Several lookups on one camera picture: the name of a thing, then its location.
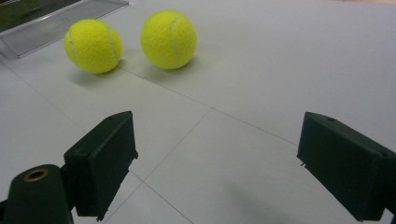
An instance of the floor tile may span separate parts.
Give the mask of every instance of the floor tile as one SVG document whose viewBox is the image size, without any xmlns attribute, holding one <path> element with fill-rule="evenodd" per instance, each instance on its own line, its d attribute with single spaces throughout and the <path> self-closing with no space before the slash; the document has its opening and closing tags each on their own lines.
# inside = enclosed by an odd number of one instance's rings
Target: floor tile
<svg viewBox="0 0 396 224">
<path fill-rule="evenodd" d="M 137 189 L 107 223 L 191 224 L 145 184 Z"/>
<path fill-rule="evenodd" d="M 42 164 L 64 164 L 85 133 L 0 63 L 0 201 L 11 180 Z"/>
<path fill-rule="evenodd" d="M 8 66 L 86 132 L 112 114 L 132 111 L 139 159 L 131 171 L 142 179 L 209 110 L 120 68 L 104 75 L 84 73 L 62 50 L 55 43 Z M 48 63 L 34 66 L 44 61 Z"/>
<path fill-rule="evenodd" d="M 212 110 L 146 183 L 195 224 L 356 223 L 296 154 Z"/>
<path fill-rule="evenodd" d="M 145 19 L 168 8 L 185 13 L 199 39 L 191 63 L 176 71 L 153 66 L 139 40 Z M 312 111 L 393 147 L 393 9 L 308 0 L 141 1 L 106 20 L 125 39 L 121 67 L 149 81 L 294 144 L 304 112 Z"/>
<path fill-rule="evenodd" d="M 142 184 L 142 181 L 137 178 L 132 173 L 129 173 L 125 176 L 119 191 L 117 192 L 116 197 L 114 198 L 111 205 L 108 207 L 108 211 L 105 215 L 105 218 L 102 220 L 103 223 L 106 223 L 108 219 L 121 207 L 121 205 L 131 196 L 132 193 Z M 75 224 L 94 224 L 98 223 L 96 221 L 96 217 L 79 217 L 77 215 L 76 209 L 72 211 L 73 219 Z"/>
</svg>

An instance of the tennis ball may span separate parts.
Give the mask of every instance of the tennis ball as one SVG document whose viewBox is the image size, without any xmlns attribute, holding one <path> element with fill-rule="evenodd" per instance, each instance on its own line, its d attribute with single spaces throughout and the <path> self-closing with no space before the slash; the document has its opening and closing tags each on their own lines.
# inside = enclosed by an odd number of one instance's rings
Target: tennis ball
<svg viewBox="0 0 396 224">
<path fill-rule="evenodd" d="M 154 65 L 162 69 L 177 69 L 194 55 L 197 34 L 185 15 L 165 10 L 146 20 L 140 42 L 146 57 Z"/>
<path fill-rule="evenodd" d="M 73 64 L 94 74 L 112 70 L 122 57 L 120 36 L 98 20 L 74 23 L 64 36 L 64 49 Z"/>
</svg>

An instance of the screw hole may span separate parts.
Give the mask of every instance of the screw hole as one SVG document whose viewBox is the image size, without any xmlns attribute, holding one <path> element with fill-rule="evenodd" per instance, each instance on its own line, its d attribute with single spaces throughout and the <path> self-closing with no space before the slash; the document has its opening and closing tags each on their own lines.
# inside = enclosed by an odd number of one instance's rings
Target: screw hole
<svg viewBox="0 0 396 224">
<path fill-rule="evenodd" d="M 46 177 L 49 174 L 49 170 L 47 169 L 36 169 L 31 171 L 29 174 L 27 174 L 23 180 L 25 182 L 35 182 L 37 180 L 40 180 L 44 177 Z"/>
</svg>

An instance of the tennis ball seam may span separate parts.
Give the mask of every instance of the tennis ball seam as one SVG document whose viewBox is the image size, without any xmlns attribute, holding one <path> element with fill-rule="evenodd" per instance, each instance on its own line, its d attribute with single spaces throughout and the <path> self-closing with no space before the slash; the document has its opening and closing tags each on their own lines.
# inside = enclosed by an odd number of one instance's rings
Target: tennis ball seam
<svg viewBox="0 0 396 224">
<path fill-rule="evenodd" d="M 176 54 L 177 57 L 177 66 L 180 65 L 180 54 L 178 52 L 178 48 L 174 39 L 174 29 L 175 29 L 175 25 L 177 24 L 177 22 L 180 20 L 180 17 L 176 17 L 174 21 L 172 21 L 171 24 L 171 40 L 172 40 L 172 49 L 174 51 L 174 53 Z"/>
<path fill-rule="evenodd" d="M 70 47 L 71 47 L 71 49 L 72 49 L 72 51 L 73 51 L 73 58 L 74 58 L 74 61 L 76 62 L 76 64 L 77 64 L 77 66 L 79 66 L 79 63 L 78 63 L 78 60 L 77 60 L 77 53 L 76 53 L 76 48 L 75 48 L 75 46 L 74 46 L 74 44 L 73 44 L 73 38 L 72 38 L 72 31 L 71 30 L 69 30 L 69 44 L 70 44 Z"/>
<path fill-rule="evenodd" d="M 114 60 L 116 60 L 117 63 L 120 59 L 117 56 L 116 48 L 114 47 L 114 41 L 113 38 L 111 38 L 111 28 L 109 26 L 107 26 L 107 37 L 108 40 L 110 41 L 111 51 L 113 53 Z"/>
</svg>

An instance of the clear plastic box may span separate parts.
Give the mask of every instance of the clear plastic box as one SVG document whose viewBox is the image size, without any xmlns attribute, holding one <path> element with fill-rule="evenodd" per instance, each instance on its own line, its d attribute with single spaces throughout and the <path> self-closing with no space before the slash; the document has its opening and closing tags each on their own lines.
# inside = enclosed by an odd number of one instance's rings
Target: clear plastic box
<svg viewBox="0 0 396 224">
<path fill-rule="evenodd" d="M 69 7 L 4 31 L 0 34 L 0 51 L 8 56 L 20 58 L 62 39 L 76 21 L 98 19 L 128 5 L 129 2 L 121 0 L 78 1 Z"/>
</svg>

